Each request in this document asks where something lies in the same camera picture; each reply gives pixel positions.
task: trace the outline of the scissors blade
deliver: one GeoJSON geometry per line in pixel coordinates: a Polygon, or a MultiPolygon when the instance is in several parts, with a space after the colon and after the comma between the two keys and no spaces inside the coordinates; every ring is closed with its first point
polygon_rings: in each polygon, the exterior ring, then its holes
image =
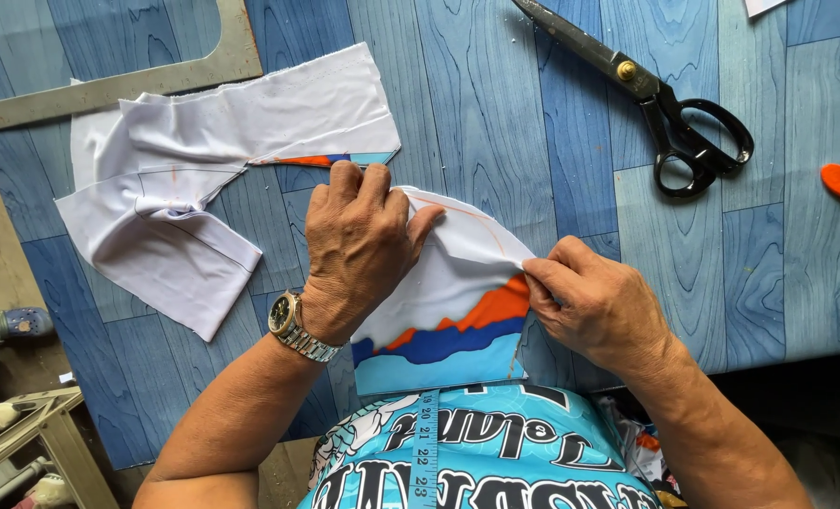
{"type": "Polygon", "coordinates": [[[536,26],[592,64],[609,80],[627,89],[633,96],[646,99],[659,91],[659,78],[646,71],[627,55],[613,51],[607,45],[580,30],[579,27],[567,19],[553,13],[539,2],[534,0],[511,1],[536,26]],[[622,80],[618,76],[618,65],[628,61],[636,66],[636,74],[632,78],[622,80]]]}

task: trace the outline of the watch face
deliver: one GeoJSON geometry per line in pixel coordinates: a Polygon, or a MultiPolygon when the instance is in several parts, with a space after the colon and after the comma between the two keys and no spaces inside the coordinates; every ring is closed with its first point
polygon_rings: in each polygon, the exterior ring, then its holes
{"type": "Polygon", "coordinates": [[[273,333],[281,332],[288,325],[291,304],[288,297],[281,295],[269,309],[269,330],[273,333]]]}

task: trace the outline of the black scissors handle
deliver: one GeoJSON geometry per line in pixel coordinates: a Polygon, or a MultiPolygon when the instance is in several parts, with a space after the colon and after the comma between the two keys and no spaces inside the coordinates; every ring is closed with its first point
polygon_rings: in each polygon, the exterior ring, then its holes
{"type": "Polygon", "coordinates": [[[671,86],[659,83],[659,93],[639,104],[658,150],[652,177],[664,194],[677,198],[696,196],[705,191],[717,175],[729,173],[750,160],[754,149],[753,136],[729,110],[707,99],[677,100],[671,86]],[[725,126],[737,144],[737,157],[729,156],[692,128],[682,115],[684,108],[703,111],[725,126]],[[686,149],[675,148],[668,135],[669,131],[675,134],[686,149]],[[673,156],[679,158],[693,173],[690,184],[679,189],[668,188],[662,183],[665,161],[673,156]]]}

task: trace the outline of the scissors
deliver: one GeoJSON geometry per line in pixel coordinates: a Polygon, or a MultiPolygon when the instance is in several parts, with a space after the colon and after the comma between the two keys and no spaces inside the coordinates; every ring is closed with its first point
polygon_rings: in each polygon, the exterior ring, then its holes
{"type": "Polygon", "coordinates": [[[707,99],[677,100],[671,85],[646,71],[624,53],[612,51],[534,0],[512,1],[536,26],[592,64],[610,82],[620,85],[633,97],[646,119],[657,150],[652,177],[665,195],[694,197],[705,191],[718,175],[743,166],[753,156],[753,136],[729,110],[707,99]],[[703,111],[725,126],[737,144],[737,157],[726,154],[697,133],[682,116],[684,108],[703,111]],[[672,144],[669,134],[682,143],[681,148],[672,144]],[[690,168],[692,179],[687,186],[672,189],[662,183],[663,166],[670,157],[679,158],[690,168]]]}

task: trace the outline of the printed shirt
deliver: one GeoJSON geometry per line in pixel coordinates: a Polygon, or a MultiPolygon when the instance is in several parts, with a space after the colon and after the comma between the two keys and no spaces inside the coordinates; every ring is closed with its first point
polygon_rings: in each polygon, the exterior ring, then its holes
{"type": "MultiPolygon", "coordinates": [[[[409,500],[419,395],[385,399],[320,440],[299,509],[395,509],[409,500]]],[[[589,402],[507,385],[442,392],[438,507],[658,509],[589,402]]]]}

